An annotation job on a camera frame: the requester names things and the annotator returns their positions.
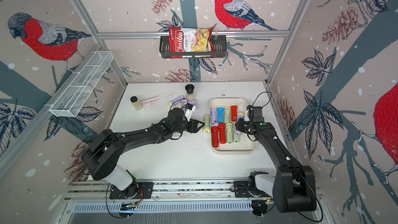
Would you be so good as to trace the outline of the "green flashlight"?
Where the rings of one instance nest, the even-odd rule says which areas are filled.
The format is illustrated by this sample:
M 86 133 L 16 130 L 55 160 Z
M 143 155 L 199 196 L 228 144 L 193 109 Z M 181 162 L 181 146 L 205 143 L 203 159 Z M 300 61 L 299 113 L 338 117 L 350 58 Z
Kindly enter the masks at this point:
M 226 123 L 226 140 L 228 144 L 233 142 L 233 124 Z
M 233 143 L 238 143 L 240 141 L 240 135 L 234 133 L 233 134 Z
M 210 115 L 209 115 L 209 114 L 205 114 L 205 115 L 204 115 L 203 132 L 204 132 L 204 133 L 210 133 L 210 132 L 211 132 L 211 127 L 210 127 Z
M 231 107 L 226 106 L 224 108 L 224 123 L 230 123 L 231 122 Z

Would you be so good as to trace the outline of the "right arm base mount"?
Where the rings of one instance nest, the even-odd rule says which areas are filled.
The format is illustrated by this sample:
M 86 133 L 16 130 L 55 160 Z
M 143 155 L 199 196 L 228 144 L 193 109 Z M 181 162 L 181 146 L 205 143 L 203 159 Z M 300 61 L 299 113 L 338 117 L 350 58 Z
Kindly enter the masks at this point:
M 247 180 L 234 181 L 230 192 L 236 198 L 273 198 L 274 178 L 268 172 L 251 172 Z

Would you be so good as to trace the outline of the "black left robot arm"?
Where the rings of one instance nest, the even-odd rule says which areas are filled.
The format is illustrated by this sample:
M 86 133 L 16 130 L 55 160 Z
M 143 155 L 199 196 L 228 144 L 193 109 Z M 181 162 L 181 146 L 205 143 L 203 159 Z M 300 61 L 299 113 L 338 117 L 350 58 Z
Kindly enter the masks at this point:
M 82 154 L 84 168 L 94 180 L 105 180 L 124 191 L 136 181 L 128 170 L 118 165 L 120 156 L 129 150 L 146 145 L 160 144 L 173 140 L 175 133 L 198 133 L 205 123 L 188 119 L 180 108 L 168 112 L 168 116 L 158 123 L 131 132 L 102 131 Z

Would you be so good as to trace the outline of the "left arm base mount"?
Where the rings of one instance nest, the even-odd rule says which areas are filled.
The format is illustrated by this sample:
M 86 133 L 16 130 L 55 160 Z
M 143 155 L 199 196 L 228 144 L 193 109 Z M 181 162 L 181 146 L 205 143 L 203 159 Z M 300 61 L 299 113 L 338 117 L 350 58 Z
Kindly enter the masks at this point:
M 136 181 L 125 190 L 119 190 L 116 186 L 111 185 L 109 190 L 109 198 L 111 200 L 145 200 L 150 199 L 154 187 L 154 182 Z

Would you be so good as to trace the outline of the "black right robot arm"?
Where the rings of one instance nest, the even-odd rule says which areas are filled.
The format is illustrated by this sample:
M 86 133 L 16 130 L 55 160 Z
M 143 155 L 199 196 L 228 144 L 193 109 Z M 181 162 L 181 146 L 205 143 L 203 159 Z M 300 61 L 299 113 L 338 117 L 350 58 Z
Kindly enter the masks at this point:
M 276 169 L 274 178 L 266 172 L 250 173 L 248 188 L 251 195 L 269 195 L 281 213 L 315 211 L 317 197 L 313 169 L 303 166 L 289 152 L 273 125 L 264 121 L 261 106 L 249 105 L 247 111 L 249 120 L 240 118 L 235 127 L 238 131 L 255 137 L 255 141 L 267 151 Z

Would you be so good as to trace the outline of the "blue flashlight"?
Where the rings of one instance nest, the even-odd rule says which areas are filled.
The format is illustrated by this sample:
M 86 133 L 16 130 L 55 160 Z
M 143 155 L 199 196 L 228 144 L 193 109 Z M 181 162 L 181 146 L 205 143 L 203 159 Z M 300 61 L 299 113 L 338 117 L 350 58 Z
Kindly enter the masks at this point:
M 218 113 L 218 118 L 217 118 L 218 123 L 224 123 L 224 107 L 218 106 L 217 113 Z

